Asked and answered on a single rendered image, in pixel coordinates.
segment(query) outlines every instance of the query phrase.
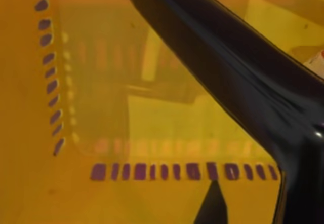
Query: yellow surface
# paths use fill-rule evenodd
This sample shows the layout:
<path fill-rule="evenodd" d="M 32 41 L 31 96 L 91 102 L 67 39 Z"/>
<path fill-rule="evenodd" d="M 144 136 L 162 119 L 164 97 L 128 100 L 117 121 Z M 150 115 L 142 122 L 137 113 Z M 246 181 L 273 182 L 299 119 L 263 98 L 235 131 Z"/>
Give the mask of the yellow surface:
<path fill-rule="evenodd" d="M 38 1 L 0 2 L 0 223 L 192 223 L 209 186 L 206 178 L 93 182 L 93 166 L 273 164 L 128 0 L 49 0 L 47 10 L 36 12 Z M 322 0 L 221 1 L 284 51 L 324 44 Z M 43 18 L 53 25 L 39 31 Z M 54 40 L 42 48 L 39 39 L 47 32 Z M 56 59 L 44 66 L 49 52 Z M 56 75 L 45 79 L 52 66 Z M 54 79 L 59 87 L 47 95 Z M 57 94 L 60 101 L 49 108 Z M 59 109 L 62 117 L 50 125 Z M 59 122 L 63 129 L 52 137 Z M 54 157 L 61 138 L 64 146 Z M 279 181 L 228 181 L 219 174 L 230 224 L 271 223 Z"/>

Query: glossy black surface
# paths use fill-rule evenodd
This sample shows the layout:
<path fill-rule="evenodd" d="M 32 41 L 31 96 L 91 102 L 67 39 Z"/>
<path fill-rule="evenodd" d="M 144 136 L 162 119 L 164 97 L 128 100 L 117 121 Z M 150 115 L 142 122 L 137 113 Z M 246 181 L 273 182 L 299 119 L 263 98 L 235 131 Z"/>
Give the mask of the glossy black surface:
<path fill-rule="evenodd" d="M 324 223 L 324 84 L 216 0 L 131 0 L 287 175 L 284 223 Z"/>

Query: dark purple spot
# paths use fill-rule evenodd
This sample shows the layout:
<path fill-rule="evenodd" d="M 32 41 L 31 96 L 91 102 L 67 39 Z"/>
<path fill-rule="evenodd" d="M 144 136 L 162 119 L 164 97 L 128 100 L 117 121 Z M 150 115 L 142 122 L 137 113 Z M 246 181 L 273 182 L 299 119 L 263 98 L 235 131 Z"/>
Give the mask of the dark purple spot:
<path fill-rule="evenodd" d="M 187 163 L 186 169 L 190 180 L 200 180 L 201 175 L 199 171 L 199 165 L 197 163 Z"/>
<path fill-rule="evenodd" d="M 150 166 L 150 180 L 155 180 L 155 165 Z"/>
<path fill-rule="evenodd" d="M 55 54 L 54 53 L 49 53 L 49 54 L 45 55 L 43 57 L 43 64 L 45 65 L 45 64 L 51 62 L 54 58 L 55 58 Z"/>
<path fill-rule="evenodd" d="M 239 169 L 238 166 L 234 163 L 225 164 L 225 174 L 228 180 L 238 180 L 239 178 Z"/>
<path fill-rule="evenodd" d="M 244 170 L 247 175 L 247 179 L 252 181 L 253 180 L 252 167 L 249 164 L 244 164 Z"/>
<path fill-rule="evenodd" d="M 49 70 L 46 71 L 45 73 L 45 78 L 47 79 L 48 77 L 52 76 L 53 74 L 55 74 L 55 68 L 50 68 Z"/>
<path fill-rule="evenodd" d="M 130 164 L 124 164 L 123 170 L 121 172 L 122 180 L 128 180 L 130 178 L 130 174 L 131 174 L 131 166 L 130 166 Z"/>
<path fill-rule="evenodd" d="M 47 9 L 49 6 L 49 3 L 47 2 L 47 0 L 40 0 L 37 5 L 35 5 L 35 10 L 36 11 L 43 11 L 45 9 Z"/>
<path fill-rule="evenodd" d="M 179 164 L 173 164 L 173 173 L 175 180 L 180 180 L 181 168 Z"/>
<path fill-rule="evenodd" d="M 49 28 L 51 25 L 51 20 L 49 19 L 44 19 L 41 20 L 38 24 L 38 29 L 39 30 L 46 30 L 47 28 Z"/>
<path fill-rule="evenodd" d="M 215 162 L 207 162 L 206 166 L 207 166 L 209 180 L 217 181 L 218 173 L 217 173 L 216 163 Z"/>
<path fill-rule="evenodd" d="M 58 102 L 58 100 L 59 100 L 59 97 L 58 97 L 58 96 L 54 97 L 54 99 L 52 99 L 52 100 L 49 102 L 49 107 L 54 107 L 55 104 Z"/>
<path fill-rule="evenodd" d="M 166 164 L 162 164 L 161 165 L 161 178 L 163 180 L 167 180 L 169 177 L 169 169 L 168 166 Z"/>
<path fill-rule="evenodd" d="M 40 45 L 42 47 L 47 46 L 52 41 L 52 35 L 51 34 L 45 34 L 40 38 Z"/>
<path fill-rule="evenodd" d="M 278 180 L 278 175 L 273 166 L 269 165 L 270 174 L 273 180 Z"/>
<path fill-rule="evenodd" d="M 106 179 L 106 165 L 96 164 L 92 168 L 91 177 L 92 181 L 104 181 Z"/>
<path fill-rule="evenodd" d="M 135 165 L 135 180 L 145 180 L 146 177 L 146 164 L 138 163 Z"/>
<path fill-rule="evenodd" d="M 61 116 L 61 111 L 57 110 L 50 118 L 50 124 L 55 123 L 56 120 L 58 120 Z"/>
<path fill-rule="evenodd" d="M 114 163 L 112 165 L 112 172 L 111 172 L 111 179 L 113 181 L 116 181 L 118 179 L 118 172 L 119 172 L 119 164 Z"/>
<path fill-rule="evenodd" d="M 55 136 L 58 132 L 61 131 L 62 128 L 63 128 L 63 125 L 62 125 L 62 124 L 58 125 L 58 126 L 53 130 L 53 132 L 52 132 L 52 136 Z"/>
<path fill-rule="evenodd" d="M 262 179 L 262 180 L 265 180 L 265 172 L 264 172 L 264 169 L 263 169 L 263 166 L 258 164 L 256 166 L 256 169 L 257 169 L 257 174 L 259 175 L 259 177 Z"/>
<path fill-rule="evenodd" d="M 47 94 L 52 93 L 58 86 L 57 80 L 49 82 L 46 87 Z"/>
<path fill-rule="evenodd" d="M 54 156 L 57 156 L 57 154 L 59 154 L 59 151 L 60 151 L 61 147 L 63 146 L 63 144 L 64 144 L 64 139 L 60 139 L 56 143 L 55 148 L 54 148 L 54 152 L 53 152 Z"/>

